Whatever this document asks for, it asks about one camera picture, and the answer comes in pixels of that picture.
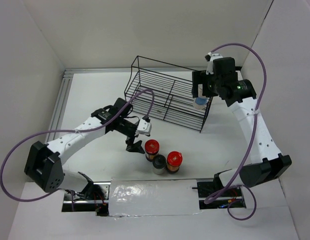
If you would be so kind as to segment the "red lid spice jar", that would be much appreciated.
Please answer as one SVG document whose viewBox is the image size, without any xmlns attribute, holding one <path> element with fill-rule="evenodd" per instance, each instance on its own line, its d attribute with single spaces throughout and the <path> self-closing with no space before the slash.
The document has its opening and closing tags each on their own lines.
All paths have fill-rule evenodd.
<svg viewBox="0 0 310 240">
<path fill-rule="evenodd" d="M 175 174 L 179 171 L 180 166 L 183 162 L 183 156 L 178 151 L 171 151 L 167 155 L 166 169 L 170 174 Z"/>
<path fill-rule="evenodd" d="M 155 139 L 149 139 L 144 144 L 145 157 L 149 162 L 153 161 L 153 158 L 159 153 L 160 144 Z"/>
</svg>

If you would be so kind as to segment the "black lid white bottle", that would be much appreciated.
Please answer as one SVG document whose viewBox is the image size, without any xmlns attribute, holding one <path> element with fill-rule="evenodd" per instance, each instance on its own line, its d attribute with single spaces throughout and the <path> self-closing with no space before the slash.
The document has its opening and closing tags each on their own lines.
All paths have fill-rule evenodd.
<svg viewBox="0 0 310 240">
<path fill-rule="evenodd" d="M 153 158 L 152 165 L 153 172 L 157 175 L 161 175 L 166 169 L 166 158 L 163 155 L 158 154 Z"/>
</svg>

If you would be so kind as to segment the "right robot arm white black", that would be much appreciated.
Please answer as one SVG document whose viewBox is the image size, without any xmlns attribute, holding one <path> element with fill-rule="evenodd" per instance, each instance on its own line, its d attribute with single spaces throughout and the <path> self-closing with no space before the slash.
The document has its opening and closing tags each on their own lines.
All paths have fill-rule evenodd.
<svg viewBox="0 0 310 240">
<path fill-rule="evenodd" d="M 211 97 L 220 97 L 236 117 L 248 143 L 246 160 L 238 168 L 214 175 L 213 190 L 225 196 L 231 186 L 249 188 L 280 177 L 292 164 L 275 144 L 261 112 L 257 109 L 258 98 L 248 79 L 240 80 L 232 57 L 209 53 L 205 57 L 206 70 L 192 72 L 193 106 L 202 110 Z"/>
</svg>

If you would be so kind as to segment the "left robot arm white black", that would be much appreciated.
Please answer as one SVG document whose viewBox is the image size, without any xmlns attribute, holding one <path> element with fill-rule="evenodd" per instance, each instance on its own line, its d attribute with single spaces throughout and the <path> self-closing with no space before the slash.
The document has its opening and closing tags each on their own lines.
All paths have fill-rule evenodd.
<svg viewBox="0 0 310 240">
<path fill-rule="evenodd" d="M 112 131 L 126 136 L 126 151 L 144 154 L 142 142 L 135 141 L 135 138 L 139 135 L 150 135 L 152 125 L 148 116 L 136 123 L 127 120 L 132 108 L 131 104 L 118 98 L 114 105 L 91 113 L 74 132 L 47 143 L 35 142 L 30 147 L 24 173 L 49 194 L 56 190 L 64 190 L 87 200 L 92 198 L 94 193 L 101 193 L 102 189 L 86 174 L 68 171 L 64 164 L 87 144 Z"/>
</svg>

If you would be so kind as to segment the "white foil tape sheet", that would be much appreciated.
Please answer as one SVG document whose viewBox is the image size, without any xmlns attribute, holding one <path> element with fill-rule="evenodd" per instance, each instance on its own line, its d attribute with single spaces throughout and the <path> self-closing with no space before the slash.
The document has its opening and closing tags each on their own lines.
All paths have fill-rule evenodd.
<svg viewBox="0 0 310 240">
<path fill-rule="evenodd" d="M 195 180 L 111 182 L 108 211 L 112 217 L 183 216 L 200 213 Z"/>
</svg>

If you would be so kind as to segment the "silver lid white bottle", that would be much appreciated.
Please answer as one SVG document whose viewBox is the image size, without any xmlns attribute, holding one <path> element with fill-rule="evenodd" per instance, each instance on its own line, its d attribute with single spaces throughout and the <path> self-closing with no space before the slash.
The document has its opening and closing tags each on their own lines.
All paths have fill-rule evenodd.
<svg viewBox="0 0 310 240">
<path fill-rule="evenodd" d="M 193 107 L 197 110 L 203 110 L 206 107 L 208 97 L 203 95 L 203 85 L 198 85 L 198 96 L 193 100 Z"/>
</svg>

